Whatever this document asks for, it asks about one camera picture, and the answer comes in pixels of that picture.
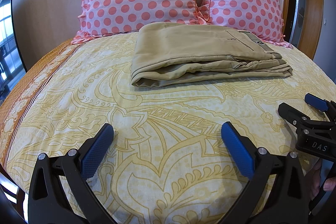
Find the person's right hand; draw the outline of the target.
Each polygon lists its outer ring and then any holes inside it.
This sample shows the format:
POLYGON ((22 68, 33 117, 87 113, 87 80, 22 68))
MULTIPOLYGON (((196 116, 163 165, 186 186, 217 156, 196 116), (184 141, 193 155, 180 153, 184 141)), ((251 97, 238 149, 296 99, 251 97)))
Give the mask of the person's right hand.
MULTIPOLYGON (((315 163, 314 167, 305 176, 308 194, 311 200, 313 200, 319 193, 320 189, 319 184, 321 182, 321 176, 320 176, 321 166, 322 166, 322 159, 319 159, 315 163)), ((335 177, 329 178, 323 184, 323 190, 326 192, 332 192, 335 186, 336 186, 335 177)))

